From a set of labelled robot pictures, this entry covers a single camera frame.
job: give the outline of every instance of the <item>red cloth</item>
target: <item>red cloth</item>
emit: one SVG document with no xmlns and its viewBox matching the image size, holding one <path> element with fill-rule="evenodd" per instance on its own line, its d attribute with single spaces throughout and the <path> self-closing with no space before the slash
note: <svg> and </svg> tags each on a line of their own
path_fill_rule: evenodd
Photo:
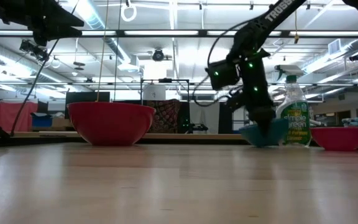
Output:
<svg viewBox="0 0 358 224">
<path fill-rule="evenodd" d="M 17 112 L 22 103 L 4 103 L 0 102 L 0 127 L 10 132 L 15 121 Z M 37 112 L 38 104 L 27 102 L 17 120 L 15 131 L 31 131 L 32 117 L 31 113 Z"/>
</svg>

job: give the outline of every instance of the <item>spray bottle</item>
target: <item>spray bottle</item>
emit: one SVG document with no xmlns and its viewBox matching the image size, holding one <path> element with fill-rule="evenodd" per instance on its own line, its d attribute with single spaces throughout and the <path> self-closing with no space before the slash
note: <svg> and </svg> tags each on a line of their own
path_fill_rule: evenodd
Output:
<svg viewBox="0 0 358 224">
<path fill-rule="evenodd" d="M 277 118 L 285 118 L 289 122 L 288 133 L 284 137 L 283 144 L 309 146 L 311 133 L 308 100 L 296 82 L 297 77 L 303 72 L 298 67 L 296 67 L 297 72 L 288 72 L 288 69 L 283 69 L 284 65 L 277 65 L 275 68 L 287 75 L 285 99 L 276 110 Z"/>
</svg>

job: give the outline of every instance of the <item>bowl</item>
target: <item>bowl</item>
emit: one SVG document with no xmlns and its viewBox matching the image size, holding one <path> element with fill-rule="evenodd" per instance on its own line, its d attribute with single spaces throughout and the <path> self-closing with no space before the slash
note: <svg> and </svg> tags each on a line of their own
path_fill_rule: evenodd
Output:
<svg viewBox="0 0 358 224">
<path fill-rule="evenodd" d="M 327 151 L 356 151 L 358 127 L 311 128 L 313 140 Z"/>
<path fill-rule="evenodd" d="M 240 128 L 239 131 L 242 138 L 256 147 L 276 146 L 288 132 L 288 120 L 274 119 L 266 136 L 262 136 L 257 124 Z"/>
<path fill-rule="evenodd" d="M 155 109 L 129 103 L 81 102 L 67 105 L 78 134 L 94 146 L 131 146 L 150 129 Z"/>
</svg>

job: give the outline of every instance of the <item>patterned fabric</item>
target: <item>patterned fabric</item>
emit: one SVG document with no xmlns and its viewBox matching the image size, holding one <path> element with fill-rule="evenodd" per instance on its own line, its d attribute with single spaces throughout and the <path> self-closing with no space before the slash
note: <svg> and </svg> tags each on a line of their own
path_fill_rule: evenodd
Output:
<svg viewBox="0 0 358 224">
<path fill-rule="evenodd" d="M 178 112 L 180 109 L 180 101 L 147 101 L 147 106 L 155 108 L 155 116 L 149 133 L 169 133 L 176 134 L 178 132 Z"/>
</svg>

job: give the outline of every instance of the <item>table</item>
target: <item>table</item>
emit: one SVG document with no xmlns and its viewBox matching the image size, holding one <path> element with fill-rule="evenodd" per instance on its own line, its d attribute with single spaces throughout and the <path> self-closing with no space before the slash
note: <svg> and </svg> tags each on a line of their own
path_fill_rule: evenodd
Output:
<svg viewBox="0 0 358 224">
<path fill-rule="evenodd" d="M 15 138 L 80 138 L 76 131 L 39 131 L 39 132 L 18 132 Z M 240 134 L 145 134 L 142 139 L 220 139 L 220 140 L 243 140 Z"/>
<path fill-rule="evenodd" d="M 358 223 L 358 152 L 0 148 L 0 223 Z"/>
</svg>

